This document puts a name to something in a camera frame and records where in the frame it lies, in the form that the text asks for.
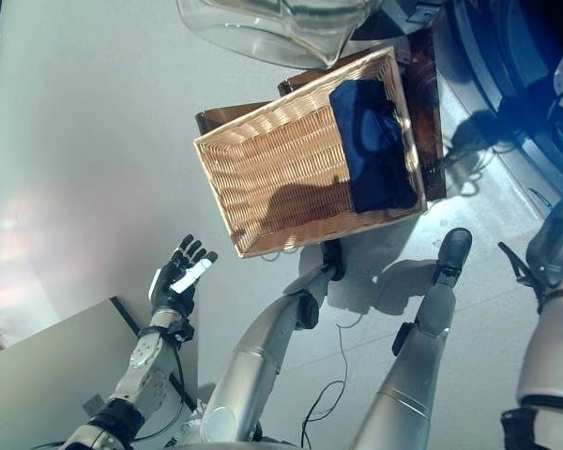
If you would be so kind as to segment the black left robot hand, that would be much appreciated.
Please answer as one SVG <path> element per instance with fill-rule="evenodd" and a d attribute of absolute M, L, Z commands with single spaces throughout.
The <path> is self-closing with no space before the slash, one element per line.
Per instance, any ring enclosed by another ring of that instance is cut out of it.
<path fill-rule="evenodd" d="M 194 309 L 196 285 L 217 259 L 215 251 L 205 249 L 199 239 L 187 234 L 153 276 L 148 290 L 152 315 L 170 309 L 188 318 Z"/>

